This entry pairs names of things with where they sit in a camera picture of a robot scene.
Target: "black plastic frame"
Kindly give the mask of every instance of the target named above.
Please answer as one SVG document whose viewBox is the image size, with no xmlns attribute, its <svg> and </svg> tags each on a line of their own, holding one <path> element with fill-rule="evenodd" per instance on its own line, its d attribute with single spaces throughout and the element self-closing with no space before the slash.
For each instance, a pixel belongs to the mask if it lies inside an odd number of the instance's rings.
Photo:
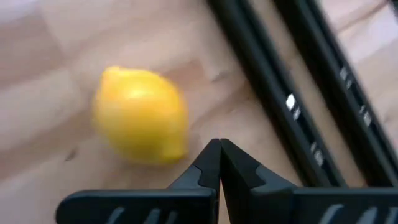
<svg viewBox="0 0 398 224">
<path fill-rule="evenodd" d="M 396 188 L 297 187 L 228 139 L 213 139 L 162 190 L 86 190 L 57 208 L 58 224 L 216 224 L 220 180 L 231 224 L 398 221 Z"/>
<path fill-rule="evenodd" d="M 394 7 L 394 10 L 398 10 L 398 0 L 392 0 L 392 6 Z"/>
<path fill-rule="evenodd" d="M 247 1 L 208 0 L 303 183 L 346 186 L 265 29 Z"/>
<path fill-rule="evenodd" d="M 397 187 L 398 160 L 314 0 L 274 0 L 369 185 Z"/>
</svg>

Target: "wooden surface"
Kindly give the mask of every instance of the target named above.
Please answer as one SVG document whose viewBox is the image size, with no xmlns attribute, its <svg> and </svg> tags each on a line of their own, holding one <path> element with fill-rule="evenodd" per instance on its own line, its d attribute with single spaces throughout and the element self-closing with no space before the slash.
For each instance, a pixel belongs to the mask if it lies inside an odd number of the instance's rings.
<svg viewBox="0 0 398 224">
<path fill-rule="evenodd" d="M 364 185 L 320 92 L 273 5 L 253 0 L 347 183 Z M 380 122 L 398 148 L 398 25 L 384 0 L 323 0 Z M 110 65 L 155 70 L 183 91 L 190 155 L 170 167 L 126 164 L 90 122 Z M 82 189 L 168 186 L 211 138 L 230 138 L 300 184 L 203 0 L 0 2 L 0 219 L 54 223 Z M 221 199 L 220 223 L 228 223 Z"/>
</svg>

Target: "lemon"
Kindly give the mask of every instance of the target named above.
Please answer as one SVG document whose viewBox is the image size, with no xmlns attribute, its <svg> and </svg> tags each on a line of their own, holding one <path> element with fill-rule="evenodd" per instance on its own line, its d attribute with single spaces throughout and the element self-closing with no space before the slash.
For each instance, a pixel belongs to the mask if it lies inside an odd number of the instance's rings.
<svg viewBox="0 0 398 224">
<path fill-rule="evenodd" d="M 93 107 L 98 131 L 130 161 L 165 164 L 187 153 L 186 104 L 158 74 L 107 68 Z"/>
</svg>

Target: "wooden floor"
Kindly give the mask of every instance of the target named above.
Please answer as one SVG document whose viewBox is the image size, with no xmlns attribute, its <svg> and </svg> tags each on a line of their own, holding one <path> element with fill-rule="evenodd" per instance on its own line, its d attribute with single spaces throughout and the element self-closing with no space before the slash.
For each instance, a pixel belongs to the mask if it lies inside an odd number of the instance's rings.
<svg viewBox="0 0 398 224">
<path fill-rule="evenodd" d="M 253 0 L 344 177 L 364 186 L 289 33 L 268 0 Z M 398 24 L 385 0 L 323 0 L 380 122 L 398 149 Z M 173 80 L 190 110 L 190 155 L 170 167 L 131 166 L 90 121 L 110 65 Z M 0 223 L 48 224 L 82 189 L 168 186 L 211 138 L 229 138 L 300 185 L 204 0 L 0 2 Z M 228 223 L 221 200 L 220 223 Z"/>
</svg>

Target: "black plastic rail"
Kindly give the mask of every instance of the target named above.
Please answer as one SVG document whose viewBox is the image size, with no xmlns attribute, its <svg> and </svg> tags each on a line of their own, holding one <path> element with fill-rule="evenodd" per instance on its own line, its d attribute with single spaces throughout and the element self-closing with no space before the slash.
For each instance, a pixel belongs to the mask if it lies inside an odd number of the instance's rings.
<svg viewBox="0 0 398 224">
<path fill-rule="evenodd" d="M 304 184 L 346 186 L 268 35 L 247 1 L 208 0 Z"/>
<path fill-rule="evenodd" d="M 274 3 L 368 184 L 397 187 L 394 150 L 318 4 L 314 0 Z"/>
<path fill-rule="evenodd" d="M 398 0 L 392 0 L 392 5 L 394 6 L 394 9 L 398 9 Z"/>
</svg>

